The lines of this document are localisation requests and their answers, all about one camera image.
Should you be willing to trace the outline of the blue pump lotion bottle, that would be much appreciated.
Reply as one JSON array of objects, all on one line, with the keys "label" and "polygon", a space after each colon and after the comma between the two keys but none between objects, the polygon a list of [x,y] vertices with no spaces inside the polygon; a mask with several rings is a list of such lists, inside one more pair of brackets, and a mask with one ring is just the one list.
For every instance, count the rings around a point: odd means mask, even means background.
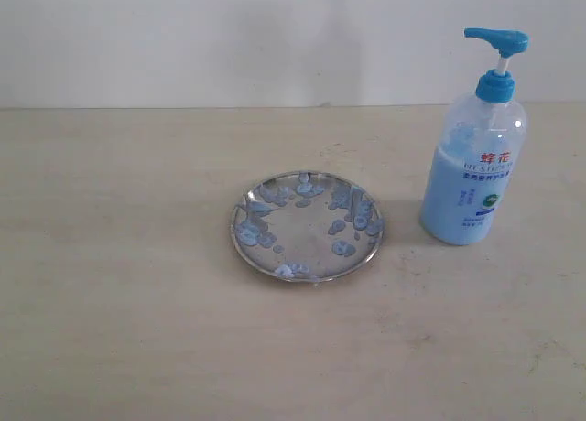
[{"label": "blue pump lotion bottle", "polygon": [[420,222],[430,235],[452,245],[478,243],[489,233],[527,132],[526,111],[514,99],[508,63],[527,50],[528,35],[478,27],[463,34],[489,43],[499,60],[473,92],[450,106],[434,151]]}]

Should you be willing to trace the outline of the round metal plate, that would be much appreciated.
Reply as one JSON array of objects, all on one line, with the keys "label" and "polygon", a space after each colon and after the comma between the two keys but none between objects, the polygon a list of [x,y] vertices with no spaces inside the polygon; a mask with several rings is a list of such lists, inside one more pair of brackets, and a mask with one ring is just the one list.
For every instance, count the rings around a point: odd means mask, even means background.
[{"label": "round metal plate", "polygon": [[374,198],[337,175],[310,170],[266,178],[233,208],[237,253],[260,273],[318,284],[370,262],[384,238]]}]

